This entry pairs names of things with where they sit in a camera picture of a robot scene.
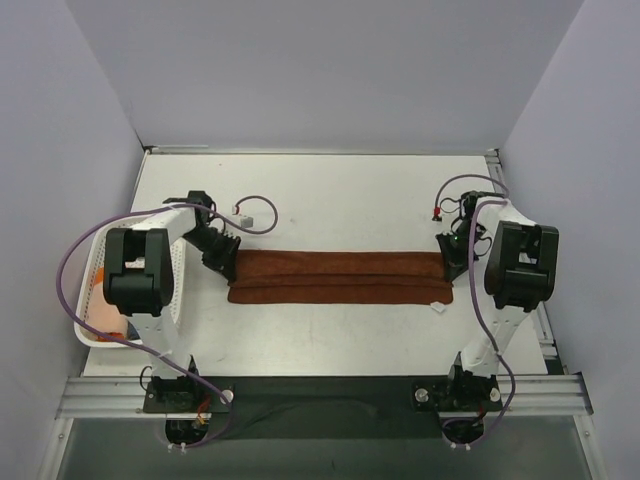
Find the brown towel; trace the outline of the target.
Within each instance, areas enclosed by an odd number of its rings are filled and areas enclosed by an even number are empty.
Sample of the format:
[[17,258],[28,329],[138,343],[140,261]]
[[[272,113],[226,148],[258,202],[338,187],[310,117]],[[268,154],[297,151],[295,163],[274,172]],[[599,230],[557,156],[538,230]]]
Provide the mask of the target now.
[[227,299],[240,305],[453,302],[435,252],[242,250]]

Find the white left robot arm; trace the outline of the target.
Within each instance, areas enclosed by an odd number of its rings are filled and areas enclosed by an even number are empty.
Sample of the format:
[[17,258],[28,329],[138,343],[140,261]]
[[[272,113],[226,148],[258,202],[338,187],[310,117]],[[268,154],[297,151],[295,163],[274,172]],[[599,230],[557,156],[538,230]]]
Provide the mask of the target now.
[[186,240],[202,253],[205,267],[234,281],[240,239],[210,225],[214,201],[203,191],[192,190],[165,204],[165,210],[133,226],[107,231],[103,295],[133,325],[151,357],[152,375],[171,381],[168,402],[188,412],[200,404],[202,387],[185,375],[192,355],[169,309],[174,294],[171,247]]

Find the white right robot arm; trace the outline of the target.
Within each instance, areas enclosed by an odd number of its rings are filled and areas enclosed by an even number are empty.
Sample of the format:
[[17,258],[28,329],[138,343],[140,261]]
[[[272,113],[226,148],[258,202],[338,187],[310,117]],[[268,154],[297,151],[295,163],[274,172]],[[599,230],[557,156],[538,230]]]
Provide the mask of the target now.
[[554,291],[559,230],[527,218],[503,195],[470,191],[451,231],[436,240],[445,280],[469,276],[480,328],[459,353],[460,366],[475,377],[494,376],[520,324]]

